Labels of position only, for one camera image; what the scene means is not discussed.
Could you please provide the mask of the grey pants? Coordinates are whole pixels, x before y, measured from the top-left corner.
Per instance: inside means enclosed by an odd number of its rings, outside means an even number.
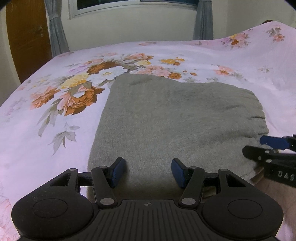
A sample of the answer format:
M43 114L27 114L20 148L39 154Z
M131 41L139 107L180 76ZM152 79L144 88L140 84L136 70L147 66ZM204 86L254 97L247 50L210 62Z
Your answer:
M123 74L110 88L88 160L88 169L126 160L115 188L122 199L179 199L171 161L216 173L228 169L250 184L263 169L243 156L268 133L265 115L249 90L224 83L181 83Z

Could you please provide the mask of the grey curtain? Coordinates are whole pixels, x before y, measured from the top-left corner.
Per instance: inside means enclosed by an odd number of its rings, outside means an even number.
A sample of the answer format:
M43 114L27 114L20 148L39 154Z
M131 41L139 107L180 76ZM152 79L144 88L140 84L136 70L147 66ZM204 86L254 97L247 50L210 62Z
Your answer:
M193 40L213 40L212 1L198 1Z
M45 8L49 18L49 34L52 56L69 52L65 32L61 21L62 1L45 0Z

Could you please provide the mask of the grey left curtain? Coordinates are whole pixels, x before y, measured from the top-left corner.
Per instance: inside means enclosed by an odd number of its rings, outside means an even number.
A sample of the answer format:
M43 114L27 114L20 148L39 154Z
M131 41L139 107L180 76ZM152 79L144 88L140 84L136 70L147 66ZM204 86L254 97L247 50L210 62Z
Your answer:
M45 0L45 8L49 18L49 34L52 56L69 52L65 32L61 21L62 1Z

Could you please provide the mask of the pink floral bed sheet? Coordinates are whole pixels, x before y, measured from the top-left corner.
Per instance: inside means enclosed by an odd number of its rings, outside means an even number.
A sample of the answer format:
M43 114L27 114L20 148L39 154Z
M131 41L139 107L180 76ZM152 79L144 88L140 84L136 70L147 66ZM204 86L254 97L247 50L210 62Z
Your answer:
M124 73L251 90L269 133L295 133L295 28L269 22L208 41L147 41L61 54L1 106L1 240L12 206L62 171L84 172L109 88Z

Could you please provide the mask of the brown wooden door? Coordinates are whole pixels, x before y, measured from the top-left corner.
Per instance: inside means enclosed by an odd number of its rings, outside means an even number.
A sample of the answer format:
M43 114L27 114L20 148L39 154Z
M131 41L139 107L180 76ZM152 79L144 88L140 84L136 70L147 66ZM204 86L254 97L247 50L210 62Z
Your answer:
M21 83L52 59L44 1L17 0L6 5L6 29Z

